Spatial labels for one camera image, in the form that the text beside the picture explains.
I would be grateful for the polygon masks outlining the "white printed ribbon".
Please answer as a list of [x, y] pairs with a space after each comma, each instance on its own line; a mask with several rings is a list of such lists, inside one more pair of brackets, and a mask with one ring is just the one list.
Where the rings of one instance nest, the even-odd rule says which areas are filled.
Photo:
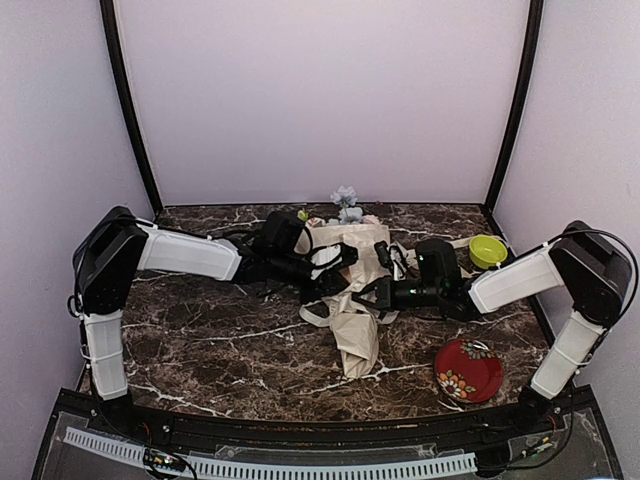
[[375, 264], [388, 273], [356, 290], [344, 291], [321, 302], [326, 316], [300, 307], [300, 317], [317, 327], [335, 327], [341, 315], [368, 315], [382, 323], [392, 322], [403, 311], [431, 309], [430, 319], [468, 321], [477, 310], [466, 298], [467, 279], [458, 264], [456, 250], [470, 244], [469, 237], [448, 242], [429, 238], [406, 250], [397, 243], [374, 245]]

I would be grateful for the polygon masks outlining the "beige wrapping paper sheet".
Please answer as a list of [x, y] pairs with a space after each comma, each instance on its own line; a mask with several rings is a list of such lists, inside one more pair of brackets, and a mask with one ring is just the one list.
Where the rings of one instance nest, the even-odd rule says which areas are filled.
[[303, 304], [299, 315], [315, 327], [331, 330], [346, 378], [363, 377], [371, 372], [379, 353], [379, 312], [354, 302], [352, 294], [386, 275], [374, 244], [389, 242], [389, 229], [382, 224], [335, 224], [311, 228], [310, 231], [316, 247], [343, 242], [358, 250], [359, 260], [342, 271], [347, 281], [343, 292]]

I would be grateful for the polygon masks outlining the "pink fake rose stem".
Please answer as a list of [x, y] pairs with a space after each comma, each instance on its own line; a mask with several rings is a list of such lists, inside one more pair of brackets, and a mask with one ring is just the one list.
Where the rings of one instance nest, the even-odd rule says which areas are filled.
[[362, 217], [362, 223], [363, 224], [368, 224], [368, 225], [381, 225], [382, 224], [380, 219], [375, 215], [364, 215]]

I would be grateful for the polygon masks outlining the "blue fake flower stem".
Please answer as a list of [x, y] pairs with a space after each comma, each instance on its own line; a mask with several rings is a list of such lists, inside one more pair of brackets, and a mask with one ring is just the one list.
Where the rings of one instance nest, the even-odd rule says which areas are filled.
[[340, 224], [359, 224], [362, 221], [363, 210], [357, 205], [358, 198], [353, 186], [340, 186], [331, 193], [330, 199], [339, 208]]

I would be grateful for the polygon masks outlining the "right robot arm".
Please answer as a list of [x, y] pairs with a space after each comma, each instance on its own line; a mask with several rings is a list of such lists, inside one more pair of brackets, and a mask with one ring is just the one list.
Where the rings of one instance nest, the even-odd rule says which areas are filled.
[[627, 313], [639, 289], [639, 262], [614, 234], [574, 221], [558, 235], [472, 278], [464, 278], [454, 246], [428, 238], [414, 248], [415, 264], [395, 263], [390, 246], [376, 245], [389, 274], [354, 294], [380, 312], [434, 308], [444, 319], [470, 322], [523, 299], [551, 294], [566, 301], [554, 341], [510, 413], [521, 434], [549, 416], [550, 401], [586, 366]]

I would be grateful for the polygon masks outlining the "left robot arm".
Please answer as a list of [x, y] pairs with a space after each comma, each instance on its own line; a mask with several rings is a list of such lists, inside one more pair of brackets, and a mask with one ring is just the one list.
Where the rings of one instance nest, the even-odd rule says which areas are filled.
[[190, 277], [235, 285], [274, 281], [294, 286], [301, 301], [310, 303], [345, 291], [345, 272], [358, 258], [342, 241], [322, 244], [287, 212], [271, 212], [254, 229], [205, 235], [162, 227], [124, 206], [112, 208], [72, 255], [66, 301], [79, 322], [93, 393], [106, 402], [103, 421], [120, 436], [141, 427], [140, 412], [122, 399], [129, 394], [123, 318], [136, 285]]

